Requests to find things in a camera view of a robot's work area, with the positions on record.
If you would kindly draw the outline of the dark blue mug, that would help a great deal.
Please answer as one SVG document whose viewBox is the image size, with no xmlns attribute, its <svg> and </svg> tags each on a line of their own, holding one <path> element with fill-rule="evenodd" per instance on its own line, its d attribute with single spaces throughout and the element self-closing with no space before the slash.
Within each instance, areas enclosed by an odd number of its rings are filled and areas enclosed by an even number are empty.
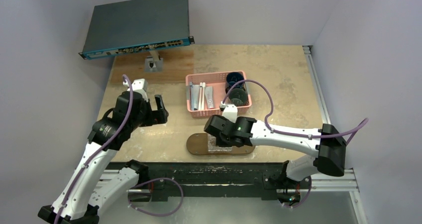
<svg viewBox="0 0 422 224">
<path fill-rule="evenodd" d="M 227 74 L 225 79 L 225 92 L 227 93 L 231 87 L 246 90 L 243 83 L 235 85 L 235 83 L 244 80 L 244 75 L 241 72 L 230 72 Z"/>
</svg>

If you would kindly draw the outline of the pink plastic basket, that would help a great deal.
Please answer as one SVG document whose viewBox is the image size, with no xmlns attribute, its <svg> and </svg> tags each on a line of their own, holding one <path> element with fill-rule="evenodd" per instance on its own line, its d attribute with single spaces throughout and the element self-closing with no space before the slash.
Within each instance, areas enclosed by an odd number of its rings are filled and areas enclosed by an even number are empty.
<svg viewBox="0 0 422 224">
<path fill-rule="evenodd" d="M 225 82 L 226 77 L 232 71 L 226 72 L 215 72 L 215 73 L 200 73 L 200 74 L 190 74 L 186 76 L 186 101 L 187 101 L 187 110 L 191 114 L 192 118 L 208 118 L 213 114 L 221 115 L 222 112 L 219 109 L 219 105 L 223 98 L 226 95 L 225 92 Z M 207 109 L 207 104 L 205 104 L 205 110 L 203 111 L 194 111 L 190 104 L 190 84 L 199 85 L 201 82 L 205 82 L 206 86 L 213 87 L 213 101 L 215 109 Z"/>
</svg>

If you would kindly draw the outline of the oval wooden tray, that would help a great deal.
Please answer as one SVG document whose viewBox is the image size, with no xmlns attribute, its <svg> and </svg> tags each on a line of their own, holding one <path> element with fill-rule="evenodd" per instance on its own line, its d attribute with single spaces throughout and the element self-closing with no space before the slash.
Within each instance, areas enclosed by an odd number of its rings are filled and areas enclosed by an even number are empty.
<svg viewBox="0 0 422 224">
<path fill-rule="evenodd" d="M 232 146 L 233 151 L 231 153 L 208 153 L 207 150 L 207 137 L 209 134 L 207 133 L 195 133 L 192 134 L 186 142 L 187 150 L 196 156 L 211 156 L 211 155 L 247 155 L 251 154 L 254 150 L 254 146 L 243 146 L 243 147 L 236 147 Z"/>
</svg>

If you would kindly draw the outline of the dark grey mug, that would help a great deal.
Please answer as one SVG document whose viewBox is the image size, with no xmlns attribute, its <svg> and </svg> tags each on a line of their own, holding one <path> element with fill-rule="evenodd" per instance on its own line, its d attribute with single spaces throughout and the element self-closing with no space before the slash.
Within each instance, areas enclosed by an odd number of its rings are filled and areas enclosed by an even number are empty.
<svg viewBox="0 0 422 224">
<path fill-rule="evenodd" d="M 230 92 L 228 98 L 230 102 L 237 107 L 245 106 L 248 102 L 248 94 L 242 88 L 234 88 Z"/>
</svg>

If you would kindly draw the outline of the clear glass toothbrush holder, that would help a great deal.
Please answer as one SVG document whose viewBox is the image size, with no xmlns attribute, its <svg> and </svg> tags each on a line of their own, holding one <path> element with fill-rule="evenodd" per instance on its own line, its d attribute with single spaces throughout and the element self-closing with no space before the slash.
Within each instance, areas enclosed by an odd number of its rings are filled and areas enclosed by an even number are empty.
<svg viewBox="0 0 422 224">
<path fill-rule="evenodd" d="M 216 138 L 212 135 L 208 135 L 207 142 L 208 153 L 231 153 L 233 151 L 232 147 L 218 146 L 216 144 Z"/>
</svg>

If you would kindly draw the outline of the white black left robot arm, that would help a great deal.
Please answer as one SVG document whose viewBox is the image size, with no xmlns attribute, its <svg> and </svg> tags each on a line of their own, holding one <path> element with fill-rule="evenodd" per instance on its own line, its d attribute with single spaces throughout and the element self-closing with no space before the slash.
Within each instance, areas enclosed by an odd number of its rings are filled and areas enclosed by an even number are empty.
<svg viewBox="0 0 422 224">
<path fill-rule="evenodd" d="M 161 95 L 154 96 L 157 110 L 141 91 L 122 92 L 115 106 L 93 124 L 84 154 L 71 180 L 50 205 L 42 206 L 38 217 L 49 224 L 97 224 L 116 195 L 133 185 L 137 189 L 148 184 L 148 168 L 130 160 L 121 178 L 97 192 L 94 191 L 105 168 L 138 127 L 165 124 L 168 112 Z"/>
</svg>

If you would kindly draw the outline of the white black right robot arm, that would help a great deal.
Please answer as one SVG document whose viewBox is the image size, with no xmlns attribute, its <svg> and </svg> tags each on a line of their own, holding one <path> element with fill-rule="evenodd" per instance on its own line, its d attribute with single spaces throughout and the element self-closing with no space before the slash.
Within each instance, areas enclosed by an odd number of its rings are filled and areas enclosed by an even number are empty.
<svg viewBox="0 0 422 224">
<path fill-rule="evenodd" d="M 284 164 L 280 183 L 287 188 L 315 173 L 342 177 L 345 170 L 346 141 L 331 124 L 321 129 L 275 126 L 271 130 L 261 120 L 239 116 L 232 122 L 221 115 L 211 116 L 204 131 L 222 146 L 274 146 L 303 153 L 304 156 Z"/>
</svg>

